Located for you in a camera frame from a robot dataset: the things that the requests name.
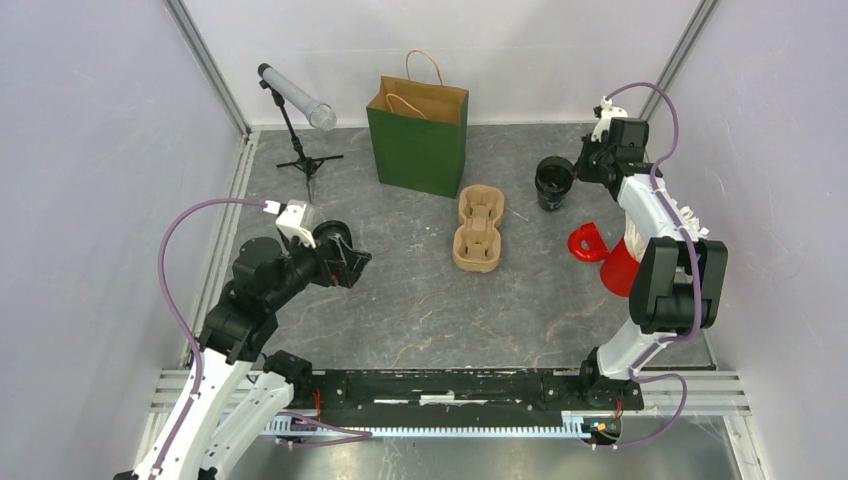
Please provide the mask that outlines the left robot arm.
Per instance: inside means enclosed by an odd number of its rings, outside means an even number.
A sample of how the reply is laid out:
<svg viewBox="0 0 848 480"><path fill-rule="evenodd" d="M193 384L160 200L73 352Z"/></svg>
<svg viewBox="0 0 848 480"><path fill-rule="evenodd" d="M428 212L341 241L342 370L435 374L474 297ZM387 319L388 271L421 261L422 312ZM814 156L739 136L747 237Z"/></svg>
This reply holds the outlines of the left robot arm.
<svg viewBox="0 0 848 480"><path fill-rule="evenodd" d="M153 447L121 479L226 479L264 427L285 407L314 394L309 361L285 351L271 355L250 394L224 412L236 388L278 327L277 312L310 285L352 287L369 253L353 247L341 221L314 232L314 246L294 235L245 242L232 279L206 316L199 356Z"/></svg>

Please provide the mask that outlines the black paper coffee cup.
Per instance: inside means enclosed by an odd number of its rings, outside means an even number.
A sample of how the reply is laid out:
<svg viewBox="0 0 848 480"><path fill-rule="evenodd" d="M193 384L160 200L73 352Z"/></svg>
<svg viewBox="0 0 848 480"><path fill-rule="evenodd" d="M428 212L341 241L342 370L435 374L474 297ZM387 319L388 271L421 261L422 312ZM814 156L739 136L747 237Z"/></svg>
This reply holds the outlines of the black paper coffee cup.
<svg viewBox="0 0 848 480"><path fill-rule="evenodd" d="M544 211L558 210L575 179L574 165L564 157L542 159L535 170L537 203Z"/></svg>

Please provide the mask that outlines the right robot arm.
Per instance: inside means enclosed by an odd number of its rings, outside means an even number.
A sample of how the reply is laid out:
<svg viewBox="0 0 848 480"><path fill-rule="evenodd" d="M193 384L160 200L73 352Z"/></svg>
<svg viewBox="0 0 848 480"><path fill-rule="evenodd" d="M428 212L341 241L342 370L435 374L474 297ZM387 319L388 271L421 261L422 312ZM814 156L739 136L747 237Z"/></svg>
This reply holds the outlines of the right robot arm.
<svg viewBox="0 0 848 480"><path fill-rule="evenodd" d="M708 240L674 205L659 170L645 162L649 125L601 118L583 138L577 178L604 186L646 242L629 293L629 318L582 362L577 392L591 408L637 388L638 371L672 343L716 320L728 249Z"/></svg>

